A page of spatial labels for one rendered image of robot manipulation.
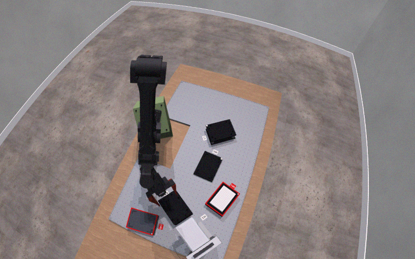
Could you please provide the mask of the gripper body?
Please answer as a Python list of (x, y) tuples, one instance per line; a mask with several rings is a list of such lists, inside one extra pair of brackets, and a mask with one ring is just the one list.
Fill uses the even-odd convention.
[[(167, 178), (166, 177), (163, 177), (162, 178), (163, 179), (163, 181), (165, 182), (165, 185), (163, 186), (165, 189), (168, 189), (168, 188), (170, 188), (171, 186), (173, 186), (173, 185), (175, 185), (175, 182), (171, 179), (171, 180), (167, 180)], [(152, 192), (152, 190), (150, 189), (150, 188), (147, 188), (148, 189), (148, 192), (146, 192), (146, 195), (147, 195), (147, 198), (149, 198), (149, 197), (151, 197), (152, 196), (152, 194), (154, 193), (154, 192)]]

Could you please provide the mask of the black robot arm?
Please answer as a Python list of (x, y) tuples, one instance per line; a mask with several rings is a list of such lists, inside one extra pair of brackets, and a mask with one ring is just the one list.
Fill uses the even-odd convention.
[(165, 182), (159, 173), (154, 177), (154, 165), (159, 162), (155, 143), (160, 143), (161, 135), (161, 123), (158, 123), (161, 110), (155, 110), (155, 90), (158, 84), (165, 84), (167, 70), (167, 62), (162, 62), (162, 58), (163, 56), (140, 55), (136, 60), (131, 60), (130, 65), (130, 83), (137, 83), (140, 94), (140, 122), (137, 128), (140, 142), (138, 165), (141, 165), (139, 183), (143, 188), (150, 188), (159, 197), (166, 195), (163, 187)]

